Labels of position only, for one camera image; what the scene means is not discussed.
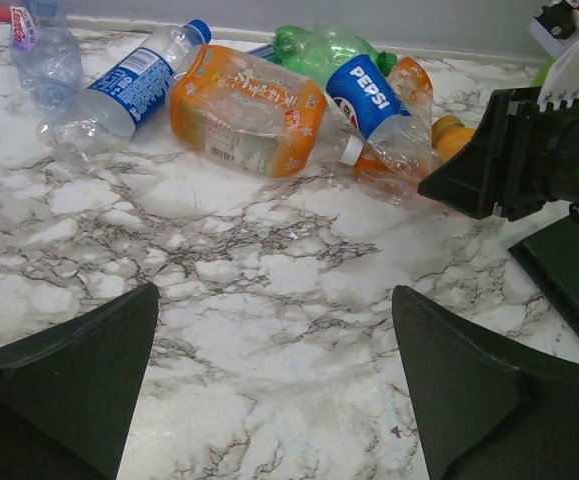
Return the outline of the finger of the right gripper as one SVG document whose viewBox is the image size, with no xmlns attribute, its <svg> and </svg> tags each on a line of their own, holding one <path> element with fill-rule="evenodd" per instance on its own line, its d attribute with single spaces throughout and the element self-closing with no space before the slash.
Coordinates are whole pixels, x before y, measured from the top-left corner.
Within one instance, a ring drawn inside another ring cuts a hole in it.
<svg viewBox="0 0 579 480">
<path fill-rule="evenodd" d="M 420 182 L 418 194 L 473 219 L 491 216 L 506 127 L 507 91 L 496 90 L 472 139 Z"/>
</svg>

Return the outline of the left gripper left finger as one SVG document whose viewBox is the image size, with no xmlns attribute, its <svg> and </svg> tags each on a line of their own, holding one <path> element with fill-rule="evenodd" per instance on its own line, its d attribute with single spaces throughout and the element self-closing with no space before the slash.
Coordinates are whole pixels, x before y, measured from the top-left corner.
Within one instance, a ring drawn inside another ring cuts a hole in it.
<svg viewBox="0 0 579 480">
<path fill-rule="evenodd" d="M 147 283 L 0 347 L 0 479 L 117 477 L 158 302 Z"/>
</svg>

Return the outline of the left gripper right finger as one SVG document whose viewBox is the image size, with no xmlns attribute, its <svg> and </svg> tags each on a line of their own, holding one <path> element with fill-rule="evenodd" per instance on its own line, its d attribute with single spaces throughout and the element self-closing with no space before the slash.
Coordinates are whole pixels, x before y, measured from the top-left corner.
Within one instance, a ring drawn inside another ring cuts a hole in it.
<svg viewBox="0 0 579 480">
<path fill-rule="evenodd" d="M 579 364 L 407 286 L 392 317 L 432 479 L 579 479 Z"/>
</svg>

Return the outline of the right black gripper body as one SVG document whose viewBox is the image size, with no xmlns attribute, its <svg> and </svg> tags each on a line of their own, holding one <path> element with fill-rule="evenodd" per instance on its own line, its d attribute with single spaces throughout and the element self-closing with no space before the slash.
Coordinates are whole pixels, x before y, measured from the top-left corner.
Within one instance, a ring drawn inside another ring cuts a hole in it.
<svg viewBox="0 0 579 480">
<path fill-rule="evenodd" d="M 538 105 L 537 87 L 496 90 L 491 98 L 503 114 L 496 133 L 500 149 L 494 154 L 492 213 L 516 221 L 538 212 L 547 203 L 569 201 L 570 193 L 557 182 L 563 172 L 560 144 L 579 124 L 579 99 Z"/>
</svg>

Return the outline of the blue label bottle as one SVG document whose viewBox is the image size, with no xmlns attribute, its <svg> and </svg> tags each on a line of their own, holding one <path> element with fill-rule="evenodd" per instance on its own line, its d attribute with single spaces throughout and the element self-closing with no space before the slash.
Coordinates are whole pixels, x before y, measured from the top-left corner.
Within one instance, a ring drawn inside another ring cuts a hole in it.
<svg viewBox="0 0 579 480">
<path fill-rule="evenodd" d="M 419 182 L 441 166 L 422 120 L 410 113 L 367 54 L 340 66 L 326 91 L 378 159 L 396 174 Z"/>
<path fill-rule="evenodd" d="M 56 108 L 37 128 L 55 156 L 91 168 L 108 162 L 165 105 L 176 73 L 212 39 L 194 19 L 162 26 L 83 91 Z"/>
</svg>

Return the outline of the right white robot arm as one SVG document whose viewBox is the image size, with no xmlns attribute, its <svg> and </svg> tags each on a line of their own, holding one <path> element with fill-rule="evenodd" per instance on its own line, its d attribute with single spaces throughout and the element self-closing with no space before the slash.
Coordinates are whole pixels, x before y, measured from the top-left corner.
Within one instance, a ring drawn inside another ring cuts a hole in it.
<svg viewBox="0 0 579 480">
<path fill-rule="evenodd" d="M 474 219 L 517 221 L 556 201 L 579 207 L 579 104 L 540 109 L 539 92 L 494 91 L 471 140 L 419 195 Z"/>
</svg>

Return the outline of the orange juice bottle right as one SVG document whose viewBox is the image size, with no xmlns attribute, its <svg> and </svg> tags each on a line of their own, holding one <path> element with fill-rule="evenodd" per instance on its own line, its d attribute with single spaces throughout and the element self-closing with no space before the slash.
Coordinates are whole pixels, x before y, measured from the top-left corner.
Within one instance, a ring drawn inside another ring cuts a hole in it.
<svg viewBox="0 0 579 480">
<path fill-rule="evenodd" d="M 475 129 L 454 115 L 437 119 L 432 125 L 432 146 L 445 161 L 458 154 L 472 139 Z"/>
</svg>

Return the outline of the orange label bottle back right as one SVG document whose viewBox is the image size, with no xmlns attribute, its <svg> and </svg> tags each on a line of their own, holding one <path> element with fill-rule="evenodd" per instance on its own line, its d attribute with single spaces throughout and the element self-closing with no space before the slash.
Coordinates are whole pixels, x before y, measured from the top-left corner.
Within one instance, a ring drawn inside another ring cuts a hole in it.
<svg viewBox="0 0 579 480">
<path fill-rule="evenodd" d="M 423 67 L 404 57 L 387 81 L 409 112 L 383 122 L 353 165 L 368 195 L 391 204 L 415 201 L 419 183 L 443 160 L 432 146 L 433 85 Z"/>
</svg>

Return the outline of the orange label bottle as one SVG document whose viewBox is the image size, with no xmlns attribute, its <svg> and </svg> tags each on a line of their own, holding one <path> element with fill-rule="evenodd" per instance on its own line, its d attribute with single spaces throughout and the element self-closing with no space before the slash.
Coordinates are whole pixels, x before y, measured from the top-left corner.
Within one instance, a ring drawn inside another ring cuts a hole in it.
<svg viewBox="0 0 579 480">
<path fill-rule="evenodd" d="M 433 85 L 423 67 L 404 57 L 387 81 L 409 112 L 383 122 L 353 165 L 368 195 L 391 204 L 415 201 L 419 183 L 443 160 L 432 146 Z"/>
<path fill-rule="evenodd" d="M 303 170 L 327 107 L 317 84 L 226 46 L 203 45 L 194 53 L 168 95 L 178 139 L 271 178 Z"/>
</svg>

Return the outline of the right black foam pad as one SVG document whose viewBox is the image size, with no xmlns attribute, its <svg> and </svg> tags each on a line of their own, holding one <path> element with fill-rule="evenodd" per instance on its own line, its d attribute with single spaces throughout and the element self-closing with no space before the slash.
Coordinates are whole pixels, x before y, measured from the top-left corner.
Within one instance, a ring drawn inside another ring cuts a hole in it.
<svg viewBox="0 0 579 480">
<path fill-rule="evenodd" d="M 579 213 L 570 211 L 509 252 L 579 337 Z"/>
</svg>

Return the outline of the green sprite bottle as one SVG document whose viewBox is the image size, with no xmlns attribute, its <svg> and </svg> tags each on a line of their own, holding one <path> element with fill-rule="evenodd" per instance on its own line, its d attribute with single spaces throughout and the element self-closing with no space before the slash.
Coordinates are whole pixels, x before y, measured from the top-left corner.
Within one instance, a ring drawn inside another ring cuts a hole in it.
<svg viewBox="0 0 579 480">
<path fill-rule="evenodd" d="M 362 37 L 334 24 L 317 24 L 313 30 L 292 25 L 279 27 L 272 45 L 282 66 L 310 77 L 320 87 L 340 66 L 358 55 L 367 54 L 385 76 L 398 63 L 395 54 L 378 51 Z"/>
</svg>

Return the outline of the orange label bottle centre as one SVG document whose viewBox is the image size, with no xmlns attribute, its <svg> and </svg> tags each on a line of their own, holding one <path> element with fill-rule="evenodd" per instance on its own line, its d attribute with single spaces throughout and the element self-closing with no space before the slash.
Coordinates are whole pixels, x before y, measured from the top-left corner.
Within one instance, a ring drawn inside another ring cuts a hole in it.
<svg viewBox="0 0 579 480">
<path fill-rule="evenodd" d="M 317 84 L 226 46 L 203 45 L 194 53 L 168 95 L 178 139 L 271 178 L 303 170 L 327 107 Z"/>
</svg>

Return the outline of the small clear bottle back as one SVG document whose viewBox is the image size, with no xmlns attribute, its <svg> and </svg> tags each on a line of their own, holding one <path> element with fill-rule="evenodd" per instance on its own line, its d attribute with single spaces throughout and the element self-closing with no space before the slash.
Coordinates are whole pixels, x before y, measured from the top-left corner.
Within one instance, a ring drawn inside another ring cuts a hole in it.
<svg viewBox="0 0 579 480">
<path fill-rule="evenodd" d="M 10 52 L 20 86 L 36 107 L 52 111 L 83 87 L 81 49 L 57 1 L 18 1 L 10 7 Z"/>
</svg>

